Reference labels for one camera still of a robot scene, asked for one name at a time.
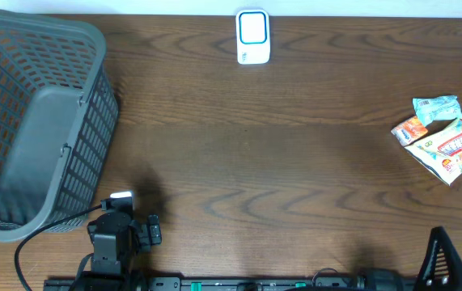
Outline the yellow snack bag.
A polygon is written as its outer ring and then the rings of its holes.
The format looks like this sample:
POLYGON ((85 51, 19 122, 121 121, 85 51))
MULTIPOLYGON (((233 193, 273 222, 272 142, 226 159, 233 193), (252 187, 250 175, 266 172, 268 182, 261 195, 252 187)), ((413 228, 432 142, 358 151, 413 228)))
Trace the yellow snack bag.
POLYGON ((443 130, 407 145, 405 150, 450 186, 462 175, 462 117, 443 130))

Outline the orange small box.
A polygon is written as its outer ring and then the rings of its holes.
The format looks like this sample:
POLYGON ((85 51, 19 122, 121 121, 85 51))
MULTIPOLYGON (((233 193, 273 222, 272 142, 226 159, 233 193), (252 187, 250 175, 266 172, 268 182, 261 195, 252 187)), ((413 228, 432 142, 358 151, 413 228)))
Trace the orange small box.
POLYGON ((428 133, 428 129, 416 117, 401 122, 391 130, 391 134, 402 146, 408 146, 428 133))

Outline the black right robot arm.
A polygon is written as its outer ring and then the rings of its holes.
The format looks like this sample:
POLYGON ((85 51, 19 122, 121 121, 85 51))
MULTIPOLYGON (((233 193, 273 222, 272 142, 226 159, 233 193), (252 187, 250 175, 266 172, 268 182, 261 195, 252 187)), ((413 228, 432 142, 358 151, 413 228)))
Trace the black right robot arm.
POLYGON ((385 269, 360 272, 351 284, 364 290, 462 291, 462 259, 442 226, 430 232, 426 255, 415 278, 385 269))

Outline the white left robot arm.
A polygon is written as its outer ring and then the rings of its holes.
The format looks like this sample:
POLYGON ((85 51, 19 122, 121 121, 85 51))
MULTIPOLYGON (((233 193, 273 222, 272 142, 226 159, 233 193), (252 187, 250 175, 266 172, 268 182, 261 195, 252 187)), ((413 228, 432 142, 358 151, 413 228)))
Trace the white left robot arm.
POLYGON ((73 291, 147 290, 146 278, 132 267, 135 257, 162 242, 159 217, 140 223, 125 212, 105 213, 87 226, 94 252, 82 261, 73 291))

